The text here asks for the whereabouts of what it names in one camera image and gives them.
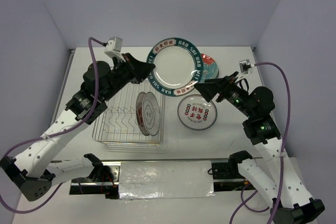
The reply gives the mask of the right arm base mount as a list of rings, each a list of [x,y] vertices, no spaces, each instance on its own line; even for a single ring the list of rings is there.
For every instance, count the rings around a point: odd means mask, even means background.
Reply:
[[[238,172],[238,164],[253,157],[247,151],[231,154],[227,161],[212,162],[207,171],[213,178],[214,192],[241,191],[248,180]]]

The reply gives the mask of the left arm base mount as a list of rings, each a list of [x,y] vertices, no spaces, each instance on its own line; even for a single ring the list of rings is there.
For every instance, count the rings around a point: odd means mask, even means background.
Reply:
[[[119,199],[119,177],[121,164],[102,162],[93,154],[85,154],[93,164],[88,177],[71,181],[70,195],[104,195],[105,199]]]

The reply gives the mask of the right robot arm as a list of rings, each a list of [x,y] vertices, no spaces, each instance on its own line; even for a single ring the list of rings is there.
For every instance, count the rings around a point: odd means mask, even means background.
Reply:
[[[310,223],[324,210],[320,199],[315,199],[305,188],[296,173],[281,136],[270,113],[275,108],[274,96],[266,87],[256,87],[252,92],[237,84],[237,74],[220,79],[205,80],[195,89],[207,101],[217,103],[227,100],[247,120],[244,132],[253,147],[262,156],[267,172],[264,172],[247,151],[229,157],[228,171],[233,177],[245,177],[261,194],[270,209],[272,223]]]

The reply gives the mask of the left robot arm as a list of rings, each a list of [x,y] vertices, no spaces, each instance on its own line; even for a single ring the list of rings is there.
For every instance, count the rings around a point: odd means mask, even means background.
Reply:
[[[36,201],[53,186],[72,179],[86,177],[95,182],[102,177],[103,164],[91,153],[58,162],[54,158],[107,109],[107,101],[128,83],[140,84],[155,68],[130,53],[112,61],[113,67],[94,61],[83,74],[80,90],[39,140],[16,156],[1,159],[1,168],[28,201]]]

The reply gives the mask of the white plate teal rim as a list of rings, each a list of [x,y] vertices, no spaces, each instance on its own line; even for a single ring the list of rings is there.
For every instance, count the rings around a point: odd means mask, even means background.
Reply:
[[[199,49],[183,38],[161,40],[149,51],[146,61],[155,65],[148,76],[149,83],[168,97],[190,93],[203,76],[204,64]]]

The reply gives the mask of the white bowl plate red characters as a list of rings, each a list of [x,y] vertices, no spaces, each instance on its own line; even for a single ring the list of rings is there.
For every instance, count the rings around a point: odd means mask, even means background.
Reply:
[[[212,127],[218,112],[216,105],[201,95],[188,95],[179,102],[177,116],[185,127],[200,131]]]

